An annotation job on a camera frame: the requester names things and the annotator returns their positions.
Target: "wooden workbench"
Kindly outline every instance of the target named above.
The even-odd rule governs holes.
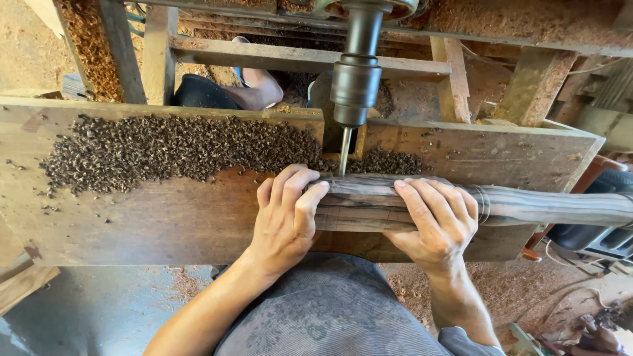
[[[60,189],[52,200],[38,196],[47,188],[47,177],[37,168],[39,160],[51,152],[56,135],[68,134],[68,125],[78,114],[106,120],[149,113],[210,120],[237,115],[271,124],[286,121],[299,129],[311,126],[317,137],[323,134],[322,116],[301,109],[274,113],[7,97],[0,97],[0,106],[6,108],[0,110],[0,213],[15,238],[42,265],[233,262],[252,237],[258,211],[255,180],[270,175],[238,175],[240,169],[235,168],[218,173],[214,184],[170,179],[145,182],[127,194],[84,192],[73,197]],[[404,127],[371,118],[357,148],[360,154],[376,146],[416,153],[434,166],[431,174],[457,184],[567,192],[604,139],[548,121],[543,127],[547,128],[439,122]],[[439,130],[428,134],[432,129]],[[4,164],[6,159],[25,169]],[[60,211],[44,215],[43,205],[55,205]],[[465,257],[513,260],[535,229],[481,227]],[[5,245],[6,238],[0,236],[0,244]],[[379,233],[327,232],[313,249],[374,262],[408,261]]]

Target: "drill bit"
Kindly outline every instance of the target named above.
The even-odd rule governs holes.
[[[349,143],[352,138],[352,128],[343,128],[343,143],[341,144],[341,160],[339,161],[339,177],[345,176],[345,168],[348,165]]]

